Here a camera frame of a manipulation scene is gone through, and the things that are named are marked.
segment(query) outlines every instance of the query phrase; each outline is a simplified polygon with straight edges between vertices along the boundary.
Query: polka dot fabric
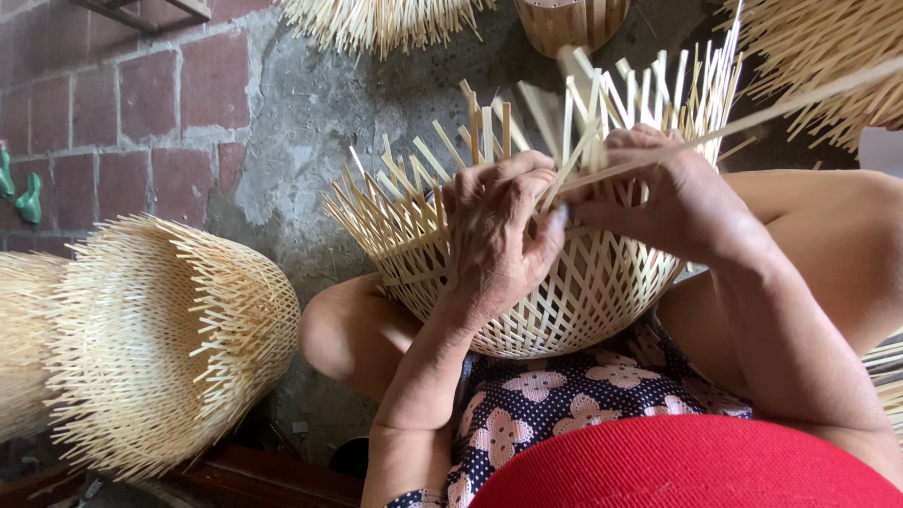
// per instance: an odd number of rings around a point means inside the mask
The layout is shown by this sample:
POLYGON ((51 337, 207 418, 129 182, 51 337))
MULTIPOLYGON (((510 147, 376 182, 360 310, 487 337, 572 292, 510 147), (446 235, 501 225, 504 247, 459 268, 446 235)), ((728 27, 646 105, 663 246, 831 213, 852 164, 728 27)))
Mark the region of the polka dot fabric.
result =
POLYGON ((490 475, 552 436, 665 414, 750 418, 749 403, 706 380, 653 312, 604 343, 544 360, 480 356, 452 442, 445 496, 416 491, 386 508, 466 508, 490 475))

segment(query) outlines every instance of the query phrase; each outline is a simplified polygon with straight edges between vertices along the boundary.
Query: leg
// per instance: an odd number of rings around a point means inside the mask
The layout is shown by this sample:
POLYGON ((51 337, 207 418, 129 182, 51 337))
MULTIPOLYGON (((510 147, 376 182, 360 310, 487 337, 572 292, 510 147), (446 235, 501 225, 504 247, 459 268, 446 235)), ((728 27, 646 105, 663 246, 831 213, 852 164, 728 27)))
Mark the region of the leg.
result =
POLYGON ((390 302, 379 274, 353 278, 304 308, 298 346, 314 369, 381 400, 422 323, 390 302))
MULTIPOLYGON (((867 171, 765 171, 725 179, 768 226, 859 355, 903 325, 903 181, 867 171)), ((675 285, 662 324, 713 381, 747 396, 709 273, 675 285)))

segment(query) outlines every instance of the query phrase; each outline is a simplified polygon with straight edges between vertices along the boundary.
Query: red hat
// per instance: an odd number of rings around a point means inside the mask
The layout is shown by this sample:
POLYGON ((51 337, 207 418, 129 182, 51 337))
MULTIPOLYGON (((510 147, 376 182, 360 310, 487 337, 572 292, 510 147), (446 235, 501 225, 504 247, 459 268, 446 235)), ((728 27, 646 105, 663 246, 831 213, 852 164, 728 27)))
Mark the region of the red hat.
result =
POLYGON ((903 507, 840 448, 791 428, 711 415, 632 418, 515 456, 470 508, 903 507))

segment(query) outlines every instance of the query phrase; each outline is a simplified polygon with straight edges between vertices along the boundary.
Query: brick wall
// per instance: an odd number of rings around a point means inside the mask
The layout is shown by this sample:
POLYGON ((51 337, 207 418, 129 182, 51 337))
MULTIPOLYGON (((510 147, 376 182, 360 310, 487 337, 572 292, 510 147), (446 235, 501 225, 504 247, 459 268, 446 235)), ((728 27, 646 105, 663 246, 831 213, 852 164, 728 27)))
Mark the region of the brick wall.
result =
POLYGON ((272 8, 205 4, 209 24, 163 0, 135 4, 170 28, 147 38, 66 0, 0 0, 0 138, 17 196, 28 173, 41 177, 43 212, 32 226, 0 200, 0 249, 69 257, 65 243, 119 214, 203 226, 209 194, 228 193, 244 160, 248 31, 272 8))

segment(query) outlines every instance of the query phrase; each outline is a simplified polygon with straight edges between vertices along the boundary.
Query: hand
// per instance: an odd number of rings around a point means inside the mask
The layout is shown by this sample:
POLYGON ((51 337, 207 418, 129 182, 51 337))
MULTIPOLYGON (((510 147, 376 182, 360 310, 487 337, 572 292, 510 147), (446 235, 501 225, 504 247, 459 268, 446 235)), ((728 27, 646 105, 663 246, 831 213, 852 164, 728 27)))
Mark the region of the hand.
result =
POLYGON ((497 165, 460 171, 442 190, 451 233, 446 312, 479 329, 535 289, 564 245, 566 206, 527 224, 552 180, 554 161, 524 152, 497 165))
MULTIPOLYGON (((610 163, 618 165, 643 151, 682 141, 676 131, 666 136, 640 124, 633 130, 612 131, 605 145, 610 150, 610 163)), ((751 242, 768 237, 765 227, 749 212, 743 200, 692 150, 624 177, 637 178, 649 186, 645 205, 625 208, 611 200, 587 201, 576 206, 576 217, 680 259, 709 266, 743 257, 751 242)))

